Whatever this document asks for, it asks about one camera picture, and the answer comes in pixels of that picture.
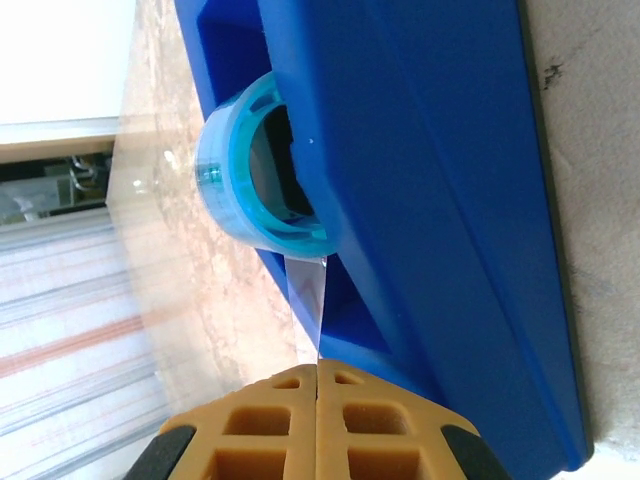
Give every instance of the clear tape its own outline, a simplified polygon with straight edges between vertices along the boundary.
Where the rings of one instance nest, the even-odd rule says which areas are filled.
[[[298,362],[317,363],[327,278],[326,257],[284,259]]]

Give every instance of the tape roll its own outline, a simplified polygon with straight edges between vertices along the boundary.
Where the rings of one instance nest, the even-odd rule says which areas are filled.
[[[268,73],[218,107],[196,147],[196,177],[216,222],[234,238],[290,258],[334,252],[295,180],[286,106]]]

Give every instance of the white surface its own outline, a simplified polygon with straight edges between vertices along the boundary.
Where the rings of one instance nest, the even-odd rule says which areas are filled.
[[[528,8],[598,442],[567,478],[638,479],[640,2]]]
[[[117,117],[135,0],[0,2],[0,124]]]

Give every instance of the curtain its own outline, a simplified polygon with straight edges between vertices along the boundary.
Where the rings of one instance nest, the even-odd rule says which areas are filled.
[[[170,410],[106,209],[0,228],[0,478],[118,478]]]

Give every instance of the black rubber pad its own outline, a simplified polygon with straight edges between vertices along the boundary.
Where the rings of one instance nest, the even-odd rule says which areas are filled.
[[[196,429],[184,425],[158,435],[138,457],[124,480],[167,480]]]
[[[441,430],[467,480],[511,480],[482,438],[455,425]]]

